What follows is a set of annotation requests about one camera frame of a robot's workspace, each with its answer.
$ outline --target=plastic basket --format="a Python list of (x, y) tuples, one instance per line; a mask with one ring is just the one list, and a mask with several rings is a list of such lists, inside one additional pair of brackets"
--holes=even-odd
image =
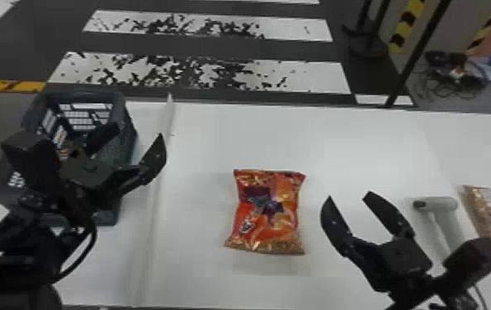
[[(59, 158), (68, 156), (72, 138), (85, 134), (101, 124), (116, 122), (120, 135), (112, 139), (95, 158), (117, 166), (130, 164), (137, 133), (125, 108), (125, 98), (115, 92), (48, 92), (33, 100), (24, 114), (21, 127), (44, 135), (57, 148)], [(5, 157), (0, 159), (0, 204), (9, 207), (17, 202), (25, 181), (13, 171)], [(104, 210), (93, 215), (97, 225), (112, 226), (118, 221), (120, 200), (102, 206)], [(64, 225), (64, 218), (46, 214), (44, 222), (50, 226)]]

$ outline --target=white floor stripe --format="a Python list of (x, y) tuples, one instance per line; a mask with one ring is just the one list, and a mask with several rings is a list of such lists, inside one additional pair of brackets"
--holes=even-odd
[(298, 4), (319, 4), (319, 0), (210, 0), (210, 1), (235, 1), (235, 2), (276, 2), (276, 3), (298, 3)]
[(68, 52), (50, 82), (350, 94), (340, 63)]
[[(359, 105), (383, 105), (388, 100), (388, 96), (381, 95), (355, 95), (356, 101)], [(396, 106), (414, 106), (411, 97), (398, 96), (395, 102)]]
[(332, 41), (324, 19), (97, 10), (84, 31)]

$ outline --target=robotic arm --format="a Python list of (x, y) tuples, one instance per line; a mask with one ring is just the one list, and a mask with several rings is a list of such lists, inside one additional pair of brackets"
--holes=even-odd
[[(148, 184), (163, 169), (167, 154), (162, 135), (138, 165), (116, 167), (93, 159), (119, 133), (116, 123), (96, 128), (75, 140), (63, 162), (53, 143), (37, 134), (21, 131), (2, 142), (27, 188), (0, 222), (0, 309), (61, 309), (52, 284), (75, 270), (95, 244), (93, 213)], [(40, 222), (45, 213), (63, 215), (68, 225), (55, 234)], [(88, 237), (82, 254), (63, 270)]]
[(427, 273), (432, 262), (397, 208), (373, 192), (363, 200), (392, 234), (390, 242), (376, 245), (354, 237), (331, 197), (322, 207), (320, 221), (336, 250), (361, 269), (376, 292), (387, 293), (394, 301), (388, 310), (412, 309), (433, 295), (446, 306), (432, 304), (432, 309), (478, 308), (466, 290), (491, 272), (489, 238), (463, 243), (444, 261), (446, 273), (434, 278)]

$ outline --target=white tabletop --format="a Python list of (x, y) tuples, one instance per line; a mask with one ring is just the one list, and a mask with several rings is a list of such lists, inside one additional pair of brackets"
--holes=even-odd
[[(139, 133), (137, 160), (163, 131), (157, 123), (166, 112), (150, 103), (128, 108)], [(88, 259), (56, 285), (64, 303), (385, 308), (389, 299), (372, 291), (323, 234), (326, 197), (358, 237), (386, 242), (390, 235), (361, 201), (368, 190), (384, 196), (413, 225), (437, 275), (449, 250), (412, 200), (458, 197), (462, 184), (491, 186), (491, 115), (192, 104), (177, 105), (174, 115), (162, 177), (126, 196), (120, 222), (101, 228)], [(307, 176), (300, 192), (305, 256), (223, 247), (237, 204), (234, 168)], [(463, 209), (458, 218), (463, 233), (475, 237)], [(491, 275), (480, 286), (491, 309)]]
[[(426, 195), (456, 195), (418, 120), (403, 111), (179, 105), (158, 200), (144, 305), (205, 308), (377, 309), (389, 299), (330, 245), (319, 211), (332, 195), (352, 231), (373, 242), (391, 236), (361, 202), (384, 196), (415, 227), (442, 272), (447, 249), (425, 214)], [(266, 256), (222, 247), (237, 192), (232, 170), (294, 170), (305, 256)], [(474, 229), (463, 218), (468, 236)]]

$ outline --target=snack bag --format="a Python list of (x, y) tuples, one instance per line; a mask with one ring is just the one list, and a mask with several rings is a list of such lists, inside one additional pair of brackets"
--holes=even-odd
[(239, 206), (225, 246), (272, 254), (304, 254), (297, 200), (305, 175), (292, 171), (234, 170)]

